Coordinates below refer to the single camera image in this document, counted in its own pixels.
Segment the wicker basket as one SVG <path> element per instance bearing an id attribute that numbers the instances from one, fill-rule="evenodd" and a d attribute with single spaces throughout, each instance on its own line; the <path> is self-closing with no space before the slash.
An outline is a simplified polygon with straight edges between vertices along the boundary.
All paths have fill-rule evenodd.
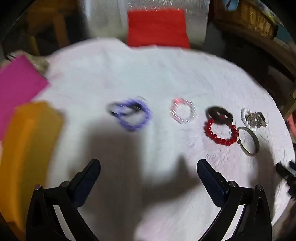
<path id="1" fill-rule="evenodd" d="M 271 14 L 265 13 L 262 7 L 254 1 L 238 1 L 237 7 L 230 10 L 233 1 L 227 1 L 222 6 L 222 19 L 228 23 L 252 30 L 264 37 L 273 39 L 278 26 Z"/>

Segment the silver bangle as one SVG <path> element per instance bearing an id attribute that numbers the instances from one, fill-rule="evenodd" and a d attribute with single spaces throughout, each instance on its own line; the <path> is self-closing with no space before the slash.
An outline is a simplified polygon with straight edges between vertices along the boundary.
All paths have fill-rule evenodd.
<path id="1" fill-rule="evenodd" d="M 247 127 L 238 128 L 238 140 L 241 150 L 248 156 L 255 156 L 259 153 L 260 144 L 256 134 Z"/>

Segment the silver ornate brooch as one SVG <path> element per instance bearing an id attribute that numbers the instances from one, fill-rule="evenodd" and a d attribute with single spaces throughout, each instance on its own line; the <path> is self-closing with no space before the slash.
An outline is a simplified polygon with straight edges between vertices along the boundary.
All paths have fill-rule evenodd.
<path id="1" fill-rule="evenodd" d="M 247 116 L 247 120 L 249 122 L 249 124 L 251 125 L 251 127 L 253 128 L 261 128 L 267 127 L 267 122 L 265 121 L 265 117 L 263 116 L 263 114 L 261 112 L 256 112 L 256 113 L 251 113 Z"/>

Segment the silver foil insulation panel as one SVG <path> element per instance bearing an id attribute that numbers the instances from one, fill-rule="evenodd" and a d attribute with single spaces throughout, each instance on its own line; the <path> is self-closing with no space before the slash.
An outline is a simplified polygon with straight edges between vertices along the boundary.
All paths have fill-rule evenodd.
<path id="1" fill-rule="evenodd" d="M 209 1 L 78 1 L 88 38 L 116 38 L 131 46 L 206 38 Z"/>

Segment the pink white blanket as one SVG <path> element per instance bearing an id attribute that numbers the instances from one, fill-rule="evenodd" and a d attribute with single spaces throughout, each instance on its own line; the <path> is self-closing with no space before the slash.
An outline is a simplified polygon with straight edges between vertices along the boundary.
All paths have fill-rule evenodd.
<path id="1" fill-rule="evenodd" d="M 48 56 L 49 86 L 37 97 L 65 119 L 47 187 L 71 180 L 88 162 L 100 177 L 80 213 L 100 240 L 198 240 L 219 212 L 200 182 L 206 159 L 227 180 L 263 186 L 280 227 L 288 203 L 274 165 L 295 153 L 269 93 L 243 69 L 200 51 L 130 48 L 93 39 Z M 243 108 L 263 113 L 259 153 L 215 144 L 206 109 L 221 106 L 242 126 Z"/>

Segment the orange tray box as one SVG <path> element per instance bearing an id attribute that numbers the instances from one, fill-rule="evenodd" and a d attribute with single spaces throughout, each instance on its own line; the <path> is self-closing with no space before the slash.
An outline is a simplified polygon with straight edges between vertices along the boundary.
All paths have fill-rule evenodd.
<path id="1" fill-rule="evenodd" d="M 46 184 L 47 169 L 63 126 L 63 116 L 47 102 L 19 106 L 4 136 L 1 156 L 1 214 L 25 239 L 30 200 L 37 184 Z"/>

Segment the magenta pillow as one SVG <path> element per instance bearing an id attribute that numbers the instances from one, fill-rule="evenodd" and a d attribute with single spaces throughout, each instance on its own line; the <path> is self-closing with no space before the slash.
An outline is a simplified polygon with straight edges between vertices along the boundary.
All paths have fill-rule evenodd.
<path id="1" fill-rule="evenodd" d="M 15 108 L 31 101 L 48 84 L 46 78 L 24 55 L 16 57 L 9 65 L 1 68 L 1 141 Z"/>

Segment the red pillow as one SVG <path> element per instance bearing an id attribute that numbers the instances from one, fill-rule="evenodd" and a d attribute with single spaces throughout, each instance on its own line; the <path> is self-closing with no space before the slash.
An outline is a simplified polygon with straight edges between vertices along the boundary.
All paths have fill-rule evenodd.
<path id="1" fill-rule="evenodd" d="M 182 9 L 133 9 L 127 16 L 127 45 L 130 47 L 190 47 Z"/>

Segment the patterned grey cloth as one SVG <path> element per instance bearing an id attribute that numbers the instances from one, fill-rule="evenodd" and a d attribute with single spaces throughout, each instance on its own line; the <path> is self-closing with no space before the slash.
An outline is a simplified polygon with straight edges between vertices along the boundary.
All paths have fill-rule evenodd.
<path id="1" fill-rule="evenodd" d="M 23 50 L 17 50 L 6 54 L 6 59 L 8 61 L 12 61 L 16 57 L 20 56 L 25 56 L 41 75 L 45 75 L 46 71 L 50 66 L 49 62 L 46 60 L 44 56 L 34 56 Z"/>

